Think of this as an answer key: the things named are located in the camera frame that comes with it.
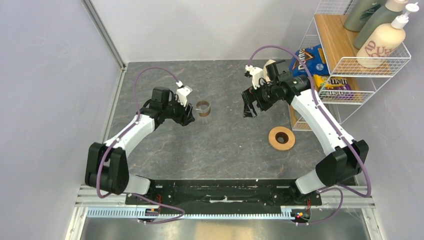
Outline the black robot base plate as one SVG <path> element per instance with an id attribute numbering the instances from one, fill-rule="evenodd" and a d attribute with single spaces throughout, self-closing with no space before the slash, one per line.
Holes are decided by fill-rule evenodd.
<path id="1" fill-rule="evenodd" d="M 321 206 L 317 193 L 301 195 L 294 179 L 160 179 L 154 180 L 146 197 L 195 214 L 277 214 L 282 206 Z"/>

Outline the round wooden dripper stand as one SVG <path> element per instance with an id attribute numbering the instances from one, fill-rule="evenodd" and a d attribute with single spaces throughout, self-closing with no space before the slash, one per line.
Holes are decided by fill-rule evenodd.
<path id="1" fill-rule="evenodd" d="M 289 128 L 276 126 L 269 131 L 268 142 L 278 151 L 288 151 L 294 147 L 296 137 Z"/>

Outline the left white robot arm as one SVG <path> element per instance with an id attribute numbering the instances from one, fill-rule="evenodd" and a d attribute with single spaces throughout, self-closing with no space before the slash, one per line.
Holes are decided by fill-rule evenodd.
<path id="1" fill-rule="evenodd" d="M 144 204 L 152 204 L 157 191 L 151 180 L 129 172 L 128 157 L 149 134 L 165 120 L 181 126 L 194 122 L 193 106 L 188 101 L 192 93 L 188 86 L 175 92 L 166 87 L 155 87 L 151 98 L 119 133 L 103 143 L 94 142 L 88 149 L 84 182 L 96 188 L 101 198 L 108 194 L 137 194 Z"/>

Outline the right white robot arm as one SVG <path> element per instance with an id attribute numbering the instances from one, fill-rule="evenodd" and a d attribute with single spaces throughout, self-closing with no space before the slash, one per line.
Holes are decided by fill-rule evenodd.
<path id="1" fill-rule="evenodd" d="M 297 178 L 288 191 L 289 200 L 300 205 L 309 194 L 332 187 L 365 173 L 369 146 L 347 133 L 323 104 L 313 81 L 306 75 L 294 76 L 285 61 L 272 61 L 264 68 L 245 66 L 251 86 L 242 92 L 244 117 L 257 116 L 256 108 L 267 111 L 277 101 L 287 102 L 306 121 L 324 154 L 314 170 Z"/>

